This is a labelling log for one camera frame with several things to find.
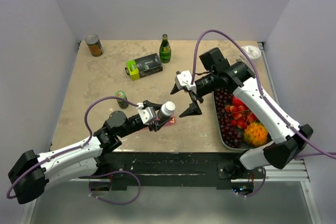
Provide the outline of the pink weekly pill organizer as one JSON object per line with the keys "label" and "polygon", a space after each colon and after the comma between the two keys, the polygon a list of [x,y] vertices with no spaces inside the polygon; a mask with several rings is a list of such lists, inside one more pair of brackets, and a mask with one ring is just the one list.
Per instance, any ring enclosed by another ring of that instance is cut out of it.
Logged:
{"label": "pink weekly pill organizer", "polygon": [[[167,123],[166,125],[164,125],[164,127],[165,126],[172,126],[172,125],[174,125],[176,123],[175,116],[171,116],[169,119],[165,119],[165,120],[170,120],[170,123]],[[146,127],[142,128],[141,130],[149,130],[149,131],[151,131],[151,124],[147,125]]]}

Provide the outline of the grey pill bottle white cap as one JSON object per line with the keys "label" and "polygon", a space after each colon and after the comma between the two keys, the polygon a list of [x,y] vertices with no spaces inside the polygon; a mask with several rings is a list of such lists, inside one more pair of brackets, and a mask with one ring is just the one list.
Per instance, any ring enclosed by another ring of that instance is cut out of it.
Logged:
{"label": "grey pill bottle white cap", "polygon": [[158,110],[158,118],[160,120],[170,118],[174,114],[175,109],[176,105],[174,102],[172,101],[165,102]]}

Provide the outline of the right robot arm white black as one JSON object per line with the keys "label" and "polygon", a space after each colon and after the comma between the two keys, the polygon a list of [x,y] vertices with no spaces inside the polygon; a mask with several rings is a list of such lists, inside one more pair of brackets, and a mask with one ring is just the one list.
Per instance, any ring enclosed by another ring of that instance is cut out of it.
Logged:
{"label": "right robot arm white black", "polygon": [[223,88],[240,99],[257,119],[265,126],[271,138],[270,143],[249,149],[234,162],[234,173],[239,178],[246,178],[254,168],[271,165],[284,168],[306,146],[304,137],[310,139],[313,129],[309,124],[300,124],[291,118],[266,91],[257,86],[253,71],[243,62],[230,65],[219,48],[213,48],[200,57],[209,74],[192,81],[190,71],[177,72],[171,91],[187,92],[192,100],[180,116],[200,115],[199,103],[203,96]]}

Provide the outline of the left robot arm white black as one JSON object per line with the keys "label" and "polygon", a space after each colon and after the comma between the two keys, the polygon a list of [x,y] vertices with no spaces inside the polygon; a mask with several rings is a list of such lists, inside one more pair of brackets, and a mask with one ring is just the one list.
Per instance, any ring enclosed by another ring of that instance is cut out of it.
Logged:
{"label": "left robot arm white black", "polygon": [[33,150],[22,153],[8,173],[11,186],[6,197],[23,205],[41,196],[52,183],[82,176],[105,177],[109,165],[98,157],[118,148],[121,138],[146,127],[157,132],[176,109],[171,101],[156,104],[145,100],[134,107],[136,115],[127,117],[122,111],[113,111],[100,129],[89,129],[89,137],[75,144],[40,154]]}

